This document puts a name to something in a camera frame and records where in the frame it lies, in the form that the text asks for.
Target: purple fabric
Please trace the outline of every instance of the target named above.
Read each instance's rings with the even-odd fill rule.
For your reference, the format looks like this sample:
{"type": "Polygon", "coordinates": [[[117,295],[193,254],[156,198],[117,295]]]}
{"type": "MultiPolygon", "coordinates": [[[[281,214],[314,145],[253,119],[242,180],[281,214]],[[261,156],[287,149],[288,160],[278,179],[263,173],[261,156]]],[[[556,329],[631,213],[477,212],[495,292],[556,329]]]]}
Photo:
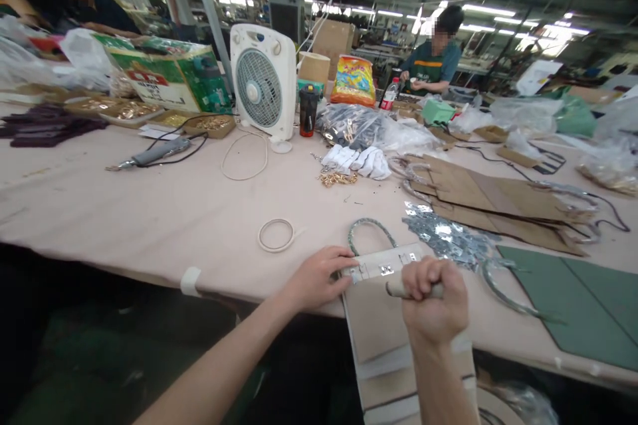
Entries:
{"type": "Polygon", "coordinates": [[[0,127],[0,138],[13,138],[12,147],[54,147],[72,137],[108,126],[104,120],[73,116],[59,106],[46,103],[0,120],[5,122],[0,127]]]}

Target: tool handle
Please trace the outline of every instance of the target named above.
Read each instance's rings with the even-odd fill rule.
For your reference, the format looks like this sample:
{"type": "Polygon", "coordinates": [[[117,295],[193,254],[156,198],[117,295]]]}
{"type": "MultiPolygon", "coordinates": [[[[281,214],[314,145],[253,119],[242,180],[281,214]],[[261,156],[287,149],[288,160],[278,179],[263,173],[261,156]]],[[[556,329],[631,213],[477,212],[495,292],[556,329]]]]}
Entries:
{"type": "MultiPolygon", "coordinates": [[[[405,287],[403,287],[403,280],[401,274],[392,274],[389,281],[385,283],[385,291],[389,296],[401,298],[401,299],[413,299],[411,295],[407,293],[405,287]]],[[[443,299],[443,284],[437,282],[432,284],[432,290],[425,296],[425,299],[443,299]]]]}

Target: snack bag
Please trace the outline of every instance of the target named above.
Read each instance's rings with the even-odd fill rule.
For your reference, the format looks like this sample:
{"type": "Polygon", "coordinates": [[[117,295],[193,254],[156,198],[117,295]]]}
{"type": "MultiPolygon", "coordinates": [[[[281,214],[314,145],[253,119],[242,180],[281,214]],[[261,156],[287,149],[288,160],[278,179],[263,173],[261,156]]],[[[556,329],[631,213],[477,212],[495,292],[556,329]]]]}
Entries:
{"type": "Polygon", "coordinates": [[[374,108],[375,101],[372,63],[358,56],[341,55],[330,102],[374,108]]]}

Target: hair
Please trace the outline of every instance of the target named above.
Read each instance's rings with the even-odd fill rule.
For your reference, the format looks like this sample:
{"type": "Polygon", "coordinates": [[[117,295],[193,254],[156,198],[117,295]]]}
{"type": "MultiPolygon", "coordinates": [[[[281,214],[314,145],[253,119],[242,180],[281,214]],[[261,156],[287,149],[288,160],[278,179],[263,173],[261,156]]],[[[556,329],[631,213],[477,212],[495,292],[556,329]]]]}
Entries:
{"type": "Polygon", "coordinates": [[[459,31],[465,14],[458,5],[450,5],[441,12],[434,27],[435,33],[447,33],[448,37],[453,37],[459,31]]]}

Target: water bottle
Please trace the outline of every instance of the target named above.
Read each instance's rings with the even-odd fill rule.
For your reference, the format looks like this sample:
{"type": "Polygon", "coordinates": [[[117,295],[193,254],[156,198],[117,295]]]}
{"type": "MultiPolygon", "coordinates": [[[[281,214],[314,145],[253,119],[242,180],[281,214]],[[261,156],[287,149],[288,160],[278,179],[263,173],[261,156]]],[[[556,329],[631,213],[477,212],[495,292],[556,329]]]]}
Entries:
{"type": "Polygon", "coordinates": [[[394,103],[395,98],[399,94],[399,79],[393,78],[392,84],[387,87],[385,90],[385,95],[383,96],[383,100],[379,105],[379,109],[390,111],[392,109],[392,103],[394,103]]]}

